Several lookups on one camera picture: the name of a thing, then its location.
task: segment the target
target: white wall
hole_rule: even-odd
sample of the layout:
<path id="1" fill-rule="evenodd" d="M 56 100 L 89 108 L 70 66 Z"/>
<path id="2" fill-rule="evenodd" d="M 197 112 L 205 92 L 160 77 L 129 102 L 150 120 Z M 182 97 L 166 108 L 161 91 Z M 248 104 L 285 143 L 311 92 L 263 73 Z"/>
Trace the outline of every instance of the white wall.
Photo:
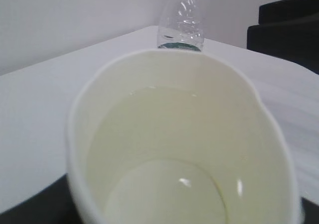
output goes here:
<path id="1" fill-rule="evenodd" d="M 0 0 L 0 74 L 157 24 L 163 1 Z M 206 37 L 245 47 L 271 1 L 200 0 Z"/>

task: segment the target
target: black chair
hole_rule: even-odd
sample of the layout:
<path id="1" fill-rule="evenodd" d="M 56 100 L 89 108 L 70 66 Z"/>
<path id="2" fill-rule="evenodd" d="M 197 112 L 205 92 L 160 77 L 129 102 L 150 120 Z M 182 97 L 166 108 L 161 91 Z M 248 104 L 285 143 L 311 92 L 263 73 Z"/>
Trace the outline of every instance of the black chair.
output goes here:
<path id="1" fill-rule="evenodd" d="M 247 49 L 296 62 L 319 74 L 319 0 L 282 0 L 260 6 Z"/>

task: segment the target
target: clear plastic bottle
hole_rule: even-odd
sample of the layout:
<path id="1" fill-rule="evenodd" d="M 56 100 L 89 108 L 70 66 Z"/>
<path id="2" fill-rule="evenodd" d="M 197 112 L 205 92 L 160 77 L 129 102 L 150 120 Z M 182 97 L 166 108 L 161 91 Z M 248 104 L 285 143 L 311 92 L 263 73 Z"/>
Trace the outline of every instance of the clear plastic bottle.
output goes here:
<path id="1" fill-rule="evenodd" d="M 203 43 L 196 0 L 168 0 L 159 22 L 158 48 L 201 51 Z"/>

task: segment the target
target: white table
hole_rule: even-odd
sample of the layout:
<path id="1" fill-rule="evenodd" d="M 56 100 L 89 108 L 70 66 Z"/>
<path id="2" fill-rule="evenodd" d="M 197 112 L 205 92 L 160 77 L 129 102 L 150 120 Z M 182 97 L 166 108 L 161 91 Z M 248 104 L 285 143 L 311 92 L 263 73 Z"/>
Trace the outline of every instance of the white table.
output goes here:
<path id="1" fill-rule="evenodd" d="M 151 26 L 0 77 L 0 212 L 65 173 L 64 126 L 72 100 L 105 63 L 154 48 Z M 290 145 L 302 196 L 319 204 L 319 76 L 292 62 L 212 40 L 204 52 L 245 73 Z"/>

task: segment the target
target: white paper cup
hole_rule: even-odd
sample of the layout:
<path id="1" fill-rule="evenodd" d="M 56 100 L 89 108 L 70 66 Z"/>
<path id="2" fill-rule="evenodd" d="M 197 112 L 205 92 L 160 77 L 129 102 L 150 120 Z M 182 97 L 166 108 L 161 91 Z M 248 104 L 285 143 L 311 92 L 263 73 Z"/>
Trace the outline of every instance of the white paper cup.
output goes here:
<path id="1" fill-rule="evenodd" d="M 68 181 L 85 223 L 107 223 L 103 216 L 107 193 L 102 184 L 113 181 L 115 170 L 142 161 L 131 153 L 127 160 L 115 162 L 112 167 L 96 167 L 99 171 L 93 174 L 94 181 L 88 180 L 87 156 L 92 139 L 116 103 L 132 91 L 153 86 L 213 96 L 222 107 L 218 111 L 223 114 L 221 119 L 228 119 L 236 127 L 236 134 L 218 130 L 222 151 L 212 145 L 207 152 L 197 143 L 197 155 L 189 156 L 183 144 L 179 144 L 180 152 L 175 152 L 176 158 L 192 159 L 213 176 L 225 203 L 228 224 L 299 222 L 300 198 L 291 156 L 279 126 L 247 78 L 202 53 L 149 50 L 106 65 L 72 106 L 66 132 Z M 167 146 L 157 147 L 161 148 L 172 153 Z M 110 158 L 117 160 L 115 154 L 105 153 L 105 159 Z"/>

